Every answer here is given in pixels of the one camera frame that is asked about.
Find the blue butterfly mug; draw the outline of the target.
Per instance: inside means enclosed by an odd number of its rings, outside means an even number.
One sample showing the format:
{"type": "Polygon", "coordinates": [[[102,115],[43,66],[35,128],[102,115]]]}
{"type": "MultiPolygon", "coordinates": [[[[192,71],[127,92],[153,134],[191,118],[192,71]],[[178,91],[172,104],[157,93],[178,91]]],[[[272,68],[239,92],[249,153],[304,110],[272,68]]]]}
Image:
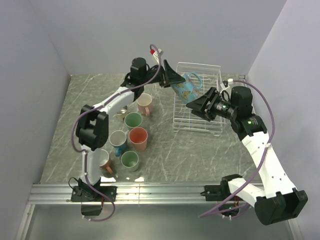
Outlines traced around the blue butterfly mug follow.
{"type": "Polygon", "coordinates": [[[195,100],[200,94],[200,89],[203,86],[203,80],[195,72],[185,73],[182,77],[185,79],[185,82],[172,84],[171,87],[179,99],[184,104],[188,104],[195,100]],[[199,85],[194,85],[192,77],[195,77],[199,81],[199,85]]]}

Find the pink faceted mug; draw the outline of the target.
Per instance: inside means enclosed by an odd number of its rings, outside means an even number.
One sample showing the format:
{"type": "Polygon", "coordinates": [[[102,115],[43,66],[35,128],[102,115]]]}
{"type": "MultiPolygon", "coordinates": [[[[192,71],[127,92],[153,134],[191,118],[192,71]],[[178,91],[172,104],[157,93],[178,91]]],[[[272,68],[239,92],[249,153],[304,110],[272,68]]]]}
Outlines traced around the pink faceted mug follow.
{"type": "Polygon", "coordinates": [[[153,110],[153,99],[148,93],[142,93],[137,99],[138,110],[141,114],[150,116],[153,110]]]}

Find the green tumbler cup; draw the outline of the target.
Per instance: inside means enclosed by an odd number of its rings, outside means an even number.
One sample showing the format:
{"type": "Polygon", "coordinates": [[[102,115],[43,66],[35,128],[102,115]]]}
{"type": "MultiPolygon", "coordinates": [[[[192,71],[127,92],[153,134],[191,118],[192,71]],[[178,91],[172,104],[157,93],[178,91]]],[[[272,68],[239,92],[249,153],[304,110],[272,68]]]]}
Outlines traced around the green tumbler cup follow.
{"type": "Polygon", "coordinates": [[[129,131],[140,127],[143,122],[142,116],[138,112],[131,112],[124,118],[124,123],[129,131]]]}

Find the steel and brown cup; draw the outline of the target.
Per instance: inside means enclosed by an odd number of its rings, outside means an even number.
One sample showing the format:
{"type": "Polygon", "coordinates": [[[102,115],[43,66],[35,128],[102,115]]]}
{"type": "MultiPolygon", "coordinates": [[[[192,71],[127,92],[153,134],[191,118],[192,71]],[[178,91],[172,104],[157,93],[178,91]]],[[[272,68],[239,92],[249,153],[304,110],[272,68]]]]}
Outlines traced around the steel and brown cup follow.
{"type": "Polygon", "coordinates": [[[125,120],[125,117],[127,116],[128,114],[128,106],[125,105],[124,107],[122,107],[117,113],[116,113],[116,118],[119,120],[119,121],[124,121],[125,120]]]}

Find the coral pink tumbler cup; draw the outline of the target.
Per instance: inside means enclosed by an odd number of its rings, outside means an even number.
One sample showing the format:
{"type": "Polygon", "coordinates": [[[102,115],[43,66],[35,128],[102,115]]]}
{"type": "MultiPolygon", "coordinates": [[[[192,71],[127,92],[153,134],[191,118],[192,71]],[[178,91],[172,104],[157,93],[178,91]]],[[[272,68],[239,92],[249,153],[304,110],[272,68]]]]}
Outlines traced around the coral pink tumbler cup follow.
{"type": "Polygon", "coordinates": [[[129,132],[129,140],[138,152],[147,148],[148,132],[142,127],[135,127],[129,132]]]}

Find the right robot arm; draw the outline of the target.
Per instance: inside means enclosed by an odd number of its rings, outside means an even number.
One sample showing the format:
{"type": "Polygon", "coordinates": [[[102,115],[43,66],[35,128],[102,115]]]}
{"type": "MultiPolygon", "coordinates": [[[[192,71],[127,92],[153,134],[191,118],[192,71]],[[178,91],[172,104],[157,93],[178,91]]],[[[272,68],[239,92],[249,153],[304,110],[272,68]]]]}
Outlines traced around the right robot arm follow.
{"type": "Polygon", "coordinates": [[[216,116],[230,121],[263,184],[260,189],[251,183],[251,179],[245,180],[240,175],[224,177],[220,183],[223,200],[202,213],[200,218],[224,213],[221,207],[237,196],[252,206],[259,221],[267,226],[296,218],[308,201],[306,192],[298,190],[283,169],[271,145],[274,134],[268,133],[262,118],[253,113],[252,101],[253,95],[248,87],[233,87],[229,101],[223,100],[212,87],[186,105],[192,114],[208,122],[216,116]]]}

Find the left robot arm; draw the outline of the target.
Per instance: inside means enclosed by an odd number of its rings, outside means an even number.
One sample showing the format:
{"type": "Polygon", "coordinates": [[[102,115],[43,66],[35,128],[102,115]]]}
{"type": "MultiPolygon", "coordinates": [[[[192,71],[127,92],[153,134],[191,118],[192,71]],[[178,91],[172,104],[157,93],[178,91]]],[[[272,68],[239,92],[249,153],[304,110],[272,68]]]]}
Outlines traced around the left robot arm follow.
{"type": "Polygon", "coordinates": [[[82,154],[82,171],[74,194],[89,201],[95,201],[102,195],[99,163],[109,137],[109,119],[122,107],[136,101],[144,92],[145,85],[158,83],[162,88],[168,88],[183,82],[185,78],[175,72],[167,60],[149,67],[144,58],[137,57],[132,60],[130,71],[120,87],[111,96],[93,106],[82,107],[71,133],[80,144],[80,148],[74,147],[74,150],[82,154]]]}

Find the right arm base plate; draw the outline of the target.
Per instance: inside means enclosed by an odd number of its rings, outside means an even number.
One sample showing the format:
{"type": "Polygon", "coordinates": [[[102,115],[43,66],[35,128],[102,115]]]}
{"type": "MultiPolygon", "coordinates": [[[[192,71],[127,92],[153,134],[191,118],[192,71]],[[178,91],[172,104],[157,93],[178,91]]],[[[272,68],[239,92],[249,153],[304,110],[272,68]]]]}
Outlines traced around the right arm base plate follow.
{"type": "Polygon", "coordinates": [[[223,201],[231,195],[228,186],[223,185],[205,185],[204,191],[200,193],[202,197],[205,197],[206,202],[223,201]]]}

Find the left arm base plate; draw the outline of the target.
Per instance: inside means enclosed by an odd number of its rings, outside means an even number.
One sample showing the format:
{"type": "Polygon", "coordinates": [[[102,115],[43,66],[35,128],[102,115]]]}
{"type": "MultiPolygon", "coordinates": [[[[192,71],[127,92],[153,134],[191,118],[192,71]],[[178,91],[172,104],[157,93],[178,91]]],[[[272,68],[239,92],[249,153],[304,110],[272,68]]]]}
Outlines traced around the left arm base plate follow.
{"type": "MultiPolygon", "coordinates": [[[[116,186],[99,186],[97,188],[99,192],[106,195],[113,202],[116,200],[117,195],[117,187],[116,186]]],[[[102,200],[102,196],[93,191],[90,187],[83,188],[79,186],[75,186],[72,191],[70,201],[71,202],[100,202],[102,200]]]]}

